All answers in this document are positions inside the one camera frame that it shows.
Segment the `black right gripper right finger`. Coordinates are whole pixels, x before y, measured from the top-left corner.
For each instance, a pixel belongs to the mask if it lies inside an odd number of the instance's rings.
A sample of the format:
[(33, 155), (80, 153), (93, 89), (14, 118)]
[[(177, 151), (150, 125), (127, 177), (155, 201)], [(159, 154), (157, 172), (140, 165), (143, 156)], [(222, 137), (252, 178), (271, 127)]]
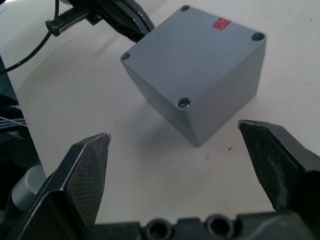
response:
[(320, 217), (320, 158), (279, 125), (238, 122), (255, 174), (276, 211)]

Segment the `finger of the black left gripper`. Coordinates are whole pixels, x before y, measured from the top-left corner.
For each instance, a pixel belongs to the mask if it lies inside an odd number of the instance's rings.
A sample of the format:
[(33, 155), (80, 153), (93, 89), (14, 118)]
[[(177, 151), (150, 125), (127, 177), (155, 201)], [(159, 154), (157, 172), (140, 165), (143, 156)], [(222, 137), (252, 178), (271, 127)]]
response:
[(148, 34), (155, 28), (147, 13), (136, 1), (123, 0), (122, 2), (127, 8), (127, 14), (132, 18), (142, 34)]
[(135, 43), (145, 36), (133, 18), (120, 9), (103, 7), (101, 16), (116, 32)]

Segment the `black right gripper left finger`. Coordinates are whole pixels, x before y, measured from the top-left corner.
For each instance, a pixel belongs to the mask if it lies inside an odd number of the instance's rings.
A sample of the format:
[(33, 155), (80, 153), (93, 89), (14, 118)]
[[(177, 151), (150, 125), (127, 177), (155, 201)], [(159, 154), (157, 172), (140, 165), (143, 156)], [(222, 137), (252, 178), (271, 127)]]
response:
[(80, 240), (95, 224), (105, 188), (111, 135), (103, 132), (71, 146), (30, 207), (11, 240)]

